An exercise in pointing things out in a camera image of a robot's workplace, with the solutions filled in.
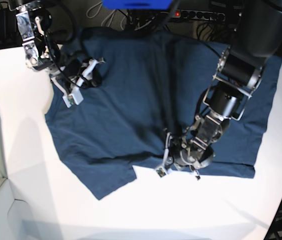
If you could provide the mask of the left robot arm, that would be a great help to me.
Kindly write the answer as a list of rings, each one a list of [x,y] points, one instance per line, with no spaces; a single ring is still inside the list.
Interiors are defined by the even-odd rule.
[[[177,136],[166,136],[161,169],[193,173],[212,163],[212,145],[239,121],[258,89],[265,65],[282,42],[282,0],[247,0],[233,42],[221,54],[211,85],[202,92],[193,123]]]

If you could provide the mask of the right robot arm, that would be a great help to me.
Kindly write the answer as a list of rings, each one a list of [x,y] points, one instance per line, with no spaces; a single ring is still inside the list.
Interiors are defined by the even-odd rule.
[[[61,52],[59,46],[72,43],[78,35],[78,24],[71,10],[60,0],[10,0],[25,52],[25,63],[36,72],[46,70],[52,79],[65,87],[88,89],[99,87],[102,80],[96,70],[84,76],[84,67],[92,58],[84,51],[72,55]],[[52,30],[50,8],[59,7],[70,22],[70,30]]]

